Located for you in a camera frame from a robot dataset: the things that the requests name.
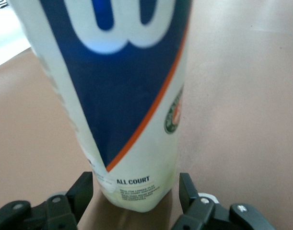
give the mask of green circular logo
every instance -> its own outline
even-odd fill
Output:
[[[179,91],[166,115],[164,129],[168,134],[174,133],[178,127],[181,116],[182,93],[183,88]]]

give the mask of wilson logo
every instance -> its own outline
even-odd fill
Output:
[[[114,23],[109,30],[98,26],[91,0],[82,0],[79,4],[65,0],[65,5],[80,41],[96,53],[111,54],[128,43],[149,48],[160,42],[170,26],[175,1],[157,0],[151,20],[142,24],[140,0],[111,0]]]

